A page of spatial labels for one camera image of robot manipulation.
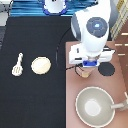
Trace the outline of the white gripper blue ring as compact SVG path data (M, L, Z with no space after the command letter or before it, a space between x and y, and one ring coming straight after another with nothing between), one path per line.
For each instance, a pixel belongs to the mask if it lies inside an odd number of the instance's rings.
M69 52L69 64L81 64L82 67L98 67L102 62L111 61L114 52L114 49L104 46L98 55L94 53L88 55L80 44L73 45Z

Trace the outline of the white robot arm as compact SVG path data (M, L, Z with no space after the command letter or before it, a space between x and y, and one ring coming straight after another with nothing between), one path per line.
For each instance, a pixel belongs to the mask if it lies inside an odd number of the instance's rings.
M110 15L110 0L97 0L97 5L73 14L71 31L79 43L71 46L70 64L94 67L112 59L114 50L105 49L109 35Z

